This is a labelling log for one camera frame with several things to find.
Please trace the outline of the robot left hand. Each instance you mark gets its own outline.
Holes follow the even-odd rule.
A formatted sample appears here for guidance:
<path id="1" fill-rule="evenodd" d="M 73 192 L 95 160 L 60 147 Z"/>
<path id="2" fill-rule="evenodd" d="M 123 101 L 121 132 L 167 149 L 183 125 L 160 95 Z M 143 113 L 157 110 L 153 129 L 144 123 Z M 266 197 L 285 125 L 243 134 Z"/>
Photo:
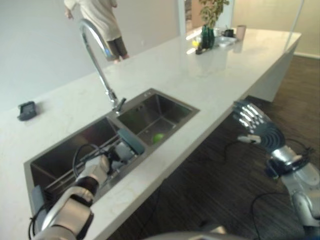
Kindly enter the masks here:
<path id="1" fill-rule="evenodd" d="M 122 168 L 127 167 L 136 157 L 133 150 L 123 141 L 116 141 L 103 148 L 109 161 L 109 172 L 119 172 Z"/>

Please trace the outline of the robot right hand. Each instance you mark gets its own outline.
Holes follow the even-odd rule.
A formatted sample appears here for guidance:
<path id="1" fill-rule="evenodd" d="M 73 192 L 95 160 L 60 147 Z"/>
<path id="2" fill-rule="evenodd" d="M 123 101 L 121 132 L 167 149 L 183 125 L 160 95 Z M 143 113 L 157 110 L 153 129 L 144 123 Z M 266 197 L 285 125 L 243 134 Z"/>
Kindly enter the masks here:
<path id="1" fill-rule="evenodd" d="M 271 153 L 286 145 L 286 139 L 278 126 L 255 104 L 247 100 L 233 103 L 232 113 L 251 136 L 258 136 L 257 145 Z"/>

